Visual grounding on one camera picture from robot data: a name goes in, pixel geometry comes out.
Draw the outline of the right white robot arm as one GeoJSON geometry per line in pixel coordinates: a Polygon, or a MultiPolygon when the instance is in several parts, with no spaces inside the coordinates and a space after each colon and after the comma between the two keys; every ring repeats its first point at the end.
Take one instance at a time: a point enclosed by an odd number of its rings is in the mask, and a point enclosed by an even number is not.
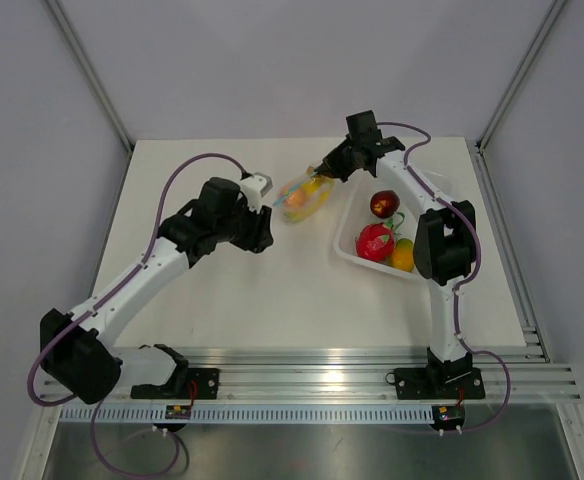
{"type": "Polygon", "coordinates": [[[397,397],[456,399],[462,392],[482,399],[482,387],[472,392],[480,370],[462,338],[460,320],[460,288],[476,277],[481,265],[475,209],[471,202],[453,200],[423,177],[409,161],[410,152],[397,138],[384,138],[377,128],[371,133],[349,133],[317,171],[346,181],[355,171],[366,170],[395,191],[418,220],[413,255],[429,290],[430,344],[424,367],[394,371],[397,397]]]}

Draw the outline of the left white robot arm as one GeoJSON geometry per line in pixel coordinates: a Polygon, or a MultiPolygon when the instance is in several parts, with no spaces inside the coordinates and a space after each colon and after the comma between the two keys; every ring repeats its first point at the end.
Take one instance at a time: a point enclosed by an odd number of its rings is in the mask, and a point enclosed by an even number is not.
{"type": "Polygon", "coordinates": [[[273,244],[272,187],[262,173],[239,182],[212,177],[195,199],[159,219],[144,254],[101,293],[74,310],[47,312],[39,323],[40,354],[34,365],[88,405],[105,399],[120,381],[124,363],[111,348],[128,323],[169,283],[222,243],[260,254],[273,244]]]}

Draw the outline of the orange peach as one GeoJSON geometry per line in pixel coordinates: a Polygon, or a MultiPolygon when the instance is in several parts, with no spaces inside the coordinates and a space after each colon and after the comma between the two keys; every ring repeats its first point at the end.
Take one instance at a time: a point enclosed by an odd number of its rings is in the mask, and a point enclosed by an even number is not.
{"type": "Polygon", "coordinates": [[[305,206],[308,200],[308,194],[304,186],[299,186],[290,190],[283,199],[283,207],[291,210],[298,210],[305,206]]]}

